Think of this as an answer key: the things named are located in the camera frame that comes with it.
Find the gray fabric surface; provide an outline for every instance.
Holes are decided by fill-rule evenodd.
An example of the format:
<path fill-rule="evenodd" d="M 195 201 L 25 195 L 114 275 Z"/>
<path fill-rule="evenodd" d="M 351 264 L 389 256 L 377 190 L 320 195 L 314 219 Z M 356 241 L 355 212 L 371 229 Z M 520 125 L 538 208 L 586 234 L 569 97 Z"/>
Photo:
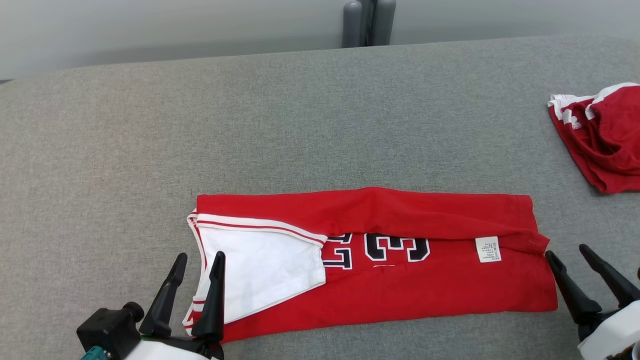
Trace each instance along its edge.
<path fill-rule="evenodd" d="M 517 38 L 65 70 L 0 86 L 0 357 L 74 359 L 99 307 L 145 309 L 189 254 L 172 326 L 195 293 L 185 221 L 200 193 L 387 186 L 531 194 L 575 280 L 616 305 L 588 243 L 630 279 L 640 194 L 598 195 L 550 122 L 548 96 L 640 81 L 640 47 Z M 459 289 L 460 296 L 465 290 Z M 578 359 L 561 302 L 334 327 L 225 345 L 228 359 Z"/>

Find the folded red jersey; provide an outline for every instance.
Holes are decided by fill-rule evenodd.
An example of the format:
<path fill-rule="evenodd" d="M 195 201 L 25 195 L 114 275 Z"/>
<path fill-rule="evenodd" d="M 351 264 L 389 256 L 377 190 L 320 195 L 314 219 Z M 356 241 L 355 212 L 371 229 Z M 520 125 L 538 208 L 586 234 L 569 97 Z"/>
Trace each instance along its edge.
<path fill-rule="evenodd" d="M 640 85 L 622 83 L 598 95 L 552 95 L 558 134 L 590 184 L 602 193 L 640 190 Z"/>
<path fill-rule="evenodd" d="M 183 323 L 202 314 L 227 255 L 225 341 L 498 311 L 551 311 L 556 286 L 523 195 L 385 188 L 201 195 L 188 217 L 202 255 Z"/>

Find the care label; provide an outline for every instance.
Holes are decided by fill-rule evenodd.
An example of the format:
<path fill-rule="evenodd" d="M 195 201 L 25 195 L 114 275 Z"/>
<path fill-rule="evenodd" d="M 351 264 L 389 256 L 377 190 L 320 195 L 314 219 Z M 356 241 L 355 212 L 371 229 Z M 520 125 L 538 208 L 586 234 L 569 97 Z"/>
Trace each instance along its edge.
<path fill-rule="evenodd" d="M 476 238 L 476 249 L 478 250 L 478 257 L 481 263 L 492 263 L 502 260 L 497 236 Z"/>

